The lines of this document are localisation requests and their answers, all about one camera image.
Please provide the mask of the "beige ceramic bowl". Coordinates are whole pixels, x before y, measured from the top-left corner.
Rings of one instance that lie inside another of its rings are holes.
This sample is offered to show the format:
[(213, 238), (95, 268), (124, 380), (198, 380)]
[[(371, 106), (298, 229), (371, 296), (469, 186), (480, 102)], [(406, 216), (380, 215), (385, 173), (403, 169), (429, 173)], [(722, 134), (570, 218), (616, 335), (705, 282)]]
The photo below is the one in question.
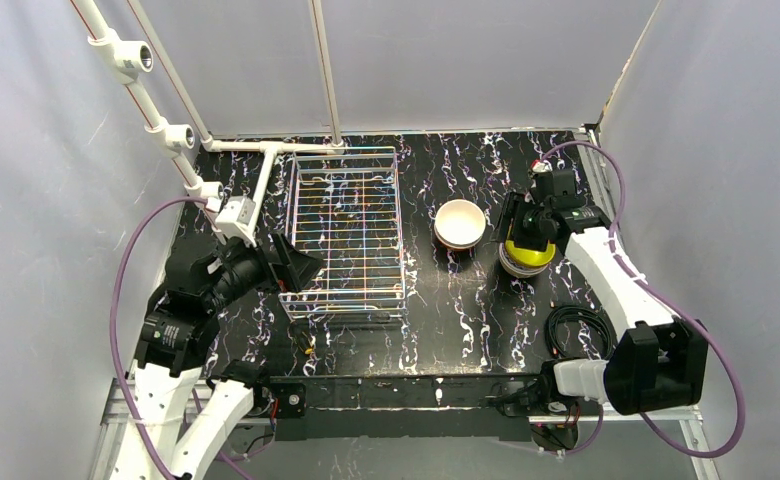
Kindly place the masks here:
[(482, 239), (486, 226), (484, 212), (475, 203), (464, 199), (446, 202), (434, 218), (435, 235), (456, 244)]

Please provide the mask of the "yellow-green plastic bowl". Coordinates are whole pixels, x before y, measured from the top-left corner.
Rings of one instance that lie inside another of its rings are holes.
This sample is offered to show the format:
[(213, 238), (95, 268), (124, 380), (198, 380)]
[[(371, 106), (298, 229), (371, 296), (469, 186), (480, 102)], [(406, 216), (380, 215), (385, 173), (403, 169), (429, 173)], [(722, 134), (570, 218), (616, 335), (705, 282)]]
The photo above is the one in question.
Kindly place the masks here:
[(504, 248), (507, 257), (510, 257), (517, 264), (529, 267), (549, 264), (556, 254), (556, 247), (552, 243), (548, 243), (543, 250), (534, 250), (520, 248), (514, 241), (507, 240), (504, 243)]

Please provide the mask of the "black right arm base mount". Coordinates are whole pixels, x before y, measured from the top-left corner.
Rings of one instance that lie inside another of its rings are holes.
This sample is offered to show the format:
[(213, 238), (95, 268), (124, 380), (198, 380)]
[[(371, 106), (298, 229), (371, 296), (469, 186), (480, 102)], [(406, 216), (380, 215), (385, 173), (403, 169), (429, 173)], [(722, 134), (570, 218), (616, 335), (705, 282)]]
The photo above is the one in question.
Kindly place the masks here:
[(581, 401), (552, 393), (544, 380), (494, 384), (484, 404), (508, 418), (547, 417), (546, 421), (530, 421), (532, 442), (544, 452), (565, 454), (578, 447)]

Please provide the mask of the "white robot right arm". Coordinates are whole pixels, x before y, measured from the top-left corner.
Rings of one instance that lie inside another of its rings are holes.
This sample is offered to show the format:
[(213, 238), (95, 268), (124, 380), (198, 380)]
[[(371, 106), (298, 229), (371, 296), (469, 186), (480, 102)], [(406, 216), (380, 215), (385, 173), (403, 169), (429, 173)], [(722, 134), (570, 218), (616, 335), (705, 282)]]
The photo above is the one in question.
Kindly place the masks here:
[(623, 415), (693, 405), (702, 396), (708, 343), (697, 329), (642, 289), (617, 251), (612, 223), (585, 201), (574, 175), (541, 162), (531, 187), (506, 196), (493, 235), (502, 266), (519, 278), (557, 254), (577, 267), (616, 334), (601, 359), (562, 358), (542, 368), (544, 397), (583, 397)]

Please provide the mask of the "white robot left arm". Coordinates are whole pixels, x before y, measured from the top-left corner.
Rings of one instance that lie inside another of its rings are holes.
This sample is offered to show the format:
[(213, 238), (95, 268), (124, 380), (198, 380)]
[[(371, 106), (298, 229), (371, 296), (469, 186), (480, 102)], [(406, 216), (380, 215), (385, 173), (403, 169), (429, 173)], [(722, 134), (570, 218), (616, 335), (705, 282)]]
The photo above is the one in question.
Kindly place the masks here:
[(173, 247), (146, 310), (134, 384), (121, 388), (129, 415), (111, 478), (201, 479), (242, 418), (255, 406), (276, 408), (268, 371), (233, 361), (208, 380), (209, 400), (182, 427), (220, 332), (219, 314), (252, 291), (299, 292), (323, 267), (281, 233), (272, 246), (265, 251), (239, 238), (193, 237)]

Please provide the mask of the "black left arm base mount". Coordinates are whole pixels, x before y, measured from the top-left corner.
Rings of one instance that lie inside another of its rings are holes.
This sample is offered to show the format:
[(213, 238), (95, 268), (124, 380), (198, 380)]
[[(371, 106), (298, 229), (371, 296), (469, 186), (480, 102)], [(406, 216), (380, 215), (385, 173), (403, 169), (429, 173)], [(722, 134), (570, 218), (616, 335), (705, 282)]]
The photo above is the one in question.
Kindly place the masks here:
[(247, 461), (269, 446), (286, 421), (307, 413), (306, 388), (299, 383), (273, 383), (260, 388), (249, 413), (237, 421), (226, 441), (226, 454)]

